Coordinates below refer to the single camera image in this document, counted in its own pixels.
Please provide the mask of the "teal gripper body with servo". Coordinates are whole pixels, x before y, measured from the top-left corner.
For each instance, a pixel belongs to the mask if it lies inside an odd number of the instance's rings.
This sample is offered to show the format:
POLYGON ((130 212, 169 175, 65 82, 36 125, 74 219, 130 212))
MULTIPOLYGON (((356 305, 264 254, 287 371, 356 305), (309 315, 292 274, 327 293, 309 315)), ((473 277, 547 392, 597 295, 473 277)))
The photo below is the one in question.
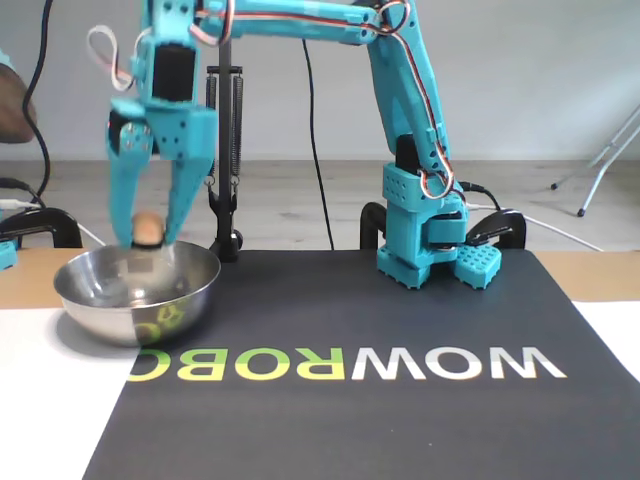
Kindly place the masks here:
POLYGON ((114 98, 108 120, 108 142, 120 154, 143 152, 167 160, 215 157, 217 113, 203 106, 145 104, 114 98))

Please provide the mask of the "teal moving gripper finger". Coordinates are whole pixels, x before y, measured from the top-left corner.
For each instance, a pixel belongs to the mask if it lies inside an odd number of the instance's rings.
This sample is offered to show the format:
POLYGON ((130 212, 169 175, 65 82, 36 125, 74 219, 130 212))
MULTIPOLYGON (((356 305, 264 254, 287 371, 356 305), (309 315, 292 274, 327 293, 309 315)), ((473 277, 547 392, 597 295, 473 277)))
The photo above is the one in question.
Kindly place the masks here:
POLYGON ((133 243, 132 217, 139 177, 150 162, 152 138, 144 123, 110 120, 109 212, 117 242, 126 248, 133 243))

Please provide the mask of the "teal fixed gripper finger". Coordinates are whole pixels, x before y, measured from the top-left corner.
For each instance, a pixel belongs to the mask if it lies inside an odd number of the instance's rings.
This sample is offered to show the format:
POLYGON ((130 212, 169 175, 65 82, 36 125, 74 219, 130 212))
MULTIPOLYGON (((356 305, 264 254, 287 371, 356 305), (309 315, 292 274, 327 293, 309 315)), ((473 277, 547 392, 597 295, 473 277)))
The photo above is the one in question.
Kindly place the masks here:
POLYGON ((182 230, 194 199, 209 175, 213 157, 178 157, 172 162, 165 243, 173 244, 182 230))

